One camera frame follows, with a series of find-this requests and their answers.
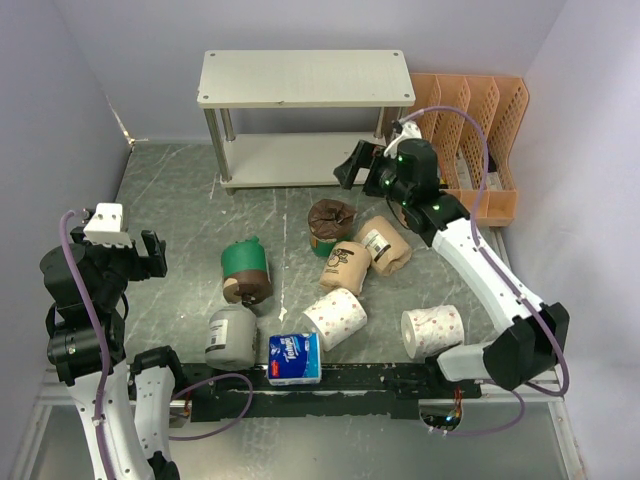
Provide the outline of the green brown paper roll labelled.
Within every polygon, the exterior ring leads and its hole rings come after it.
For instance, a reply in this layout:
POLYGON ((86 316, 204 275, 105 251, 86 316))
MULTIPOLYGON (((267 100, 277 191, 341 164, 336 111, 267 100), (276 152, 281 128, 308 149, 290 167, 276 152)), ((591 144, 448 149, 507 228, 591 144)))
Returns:
POLYGON ((326 258, 338 242, 349 240, 356 214, 354 206, 335 199, 313 204, 307 217, 313 253, 326 258))

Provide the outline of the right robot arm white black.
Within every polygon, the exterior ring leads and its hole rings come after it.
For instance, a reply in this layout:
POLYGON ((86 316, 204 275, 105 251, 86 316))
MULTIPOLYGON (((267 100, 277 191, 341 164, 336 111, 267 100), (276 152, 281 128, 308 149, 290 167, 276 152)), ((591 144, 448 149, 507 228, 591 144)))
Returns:
POLYGON ((422 139, 405 139, 393 158, 382 147, 360 141, 333 174, 341 188, 352 188, 358 172, 367 170, 363 192, 397 203, 408 228, 443 257, 463 278, 498 332, 486 344, 450 347, 424 374, 426 390, 443 398, 462 380, 491 381, 512 391, 531 385, 538 375, 559 367, 569 387, 564 357, 569 313, 559 302, 548 304, 525 287, 487 245, 469 211, 440 187, 437 155, 422 139))

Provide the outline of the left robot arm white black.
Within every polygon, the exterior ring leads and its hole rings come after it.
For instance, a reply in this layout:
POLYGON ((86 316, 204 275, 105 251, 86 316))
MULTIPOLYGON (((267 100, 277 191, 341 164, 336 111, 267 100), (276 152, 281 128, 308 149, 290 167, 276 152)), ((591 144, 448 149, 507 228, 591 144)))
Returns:
POLYGON ((181 395, 187 375, 176 352, 156 347, 126 362, 124 349, 129 283, 167 273, 166 243, 155 232, 141 233, 146 253, 134 247, 92 244, 81 228, 71 232, 67 250, 84 281, 81 294, 65 248, 40 261, 44 285, 53 298, 45 326, 47 357, 65 384, 80 417, 97 479, 176 479, 170 457, 169 404, 181 395))

